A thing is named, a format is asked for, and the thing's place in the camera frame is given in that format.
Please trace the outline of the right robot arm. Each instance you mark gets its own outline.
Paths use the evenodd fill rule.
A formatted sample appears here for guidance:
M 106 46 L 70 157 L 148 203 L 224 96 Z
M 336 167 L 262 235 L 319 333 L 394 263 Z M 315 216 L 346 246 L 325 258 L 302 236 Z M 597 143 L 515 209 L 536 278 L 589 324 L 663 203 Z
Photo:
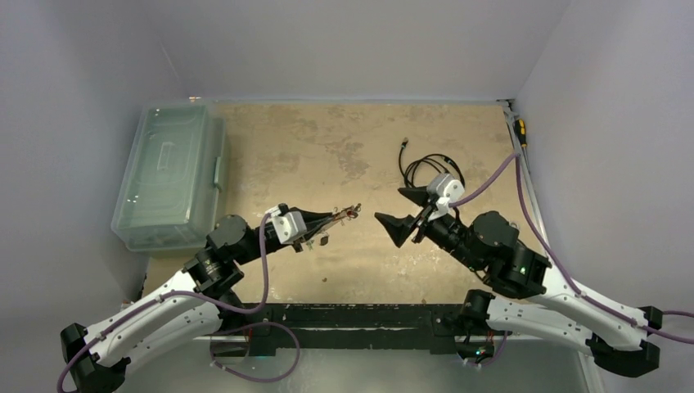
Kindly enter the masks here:
M 486 290 L 466 294 L 459 315 L 443 317 L 466 334 L 520 332 L 555 341 L 593 358 L 607 372 L 641 377 L 660 366 L 660 348 L 647 340 L 662 327 L 653 306 L 631 307 L 564 278 L 548 257 L 529 248 L 497 211 L 464 224 L 455 214 L 440 215 L 436 197 L 425 187 L 399 189 L 421 207 L 416 216 L 396 218 L 376 212 L 376 220 L 401 247 L 408 239 L 433 242 L 473 273 Z

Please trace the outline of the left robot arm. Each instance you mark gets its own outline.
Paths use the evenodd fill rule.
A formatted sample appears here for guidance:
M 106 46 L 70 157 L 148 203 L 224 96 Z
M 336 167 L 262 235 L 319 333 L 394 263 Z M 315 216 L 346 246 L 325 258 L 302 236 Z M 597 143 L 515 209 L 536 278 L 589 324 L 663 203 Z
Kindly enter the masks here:
M 279 204 L 267 210 L 257 228 L 239 215 L 224 215 L 205 245 L 152 293 L 99 323 L 72 323 L 60 334 L 65 367 L 56 390 L 72 378 L 77 392 L 114 392 L 136 364 L 218 330 L 232 335 L 244 316 L 264 311 L 269 295 L 269 254 L 290 247 L 296 252 L 333 225 L 358 216 L 359 206 L 317 213 Z M 260 301 L 245 306 L 232 288 L 240 267 L 259 260 L 263 274 Z

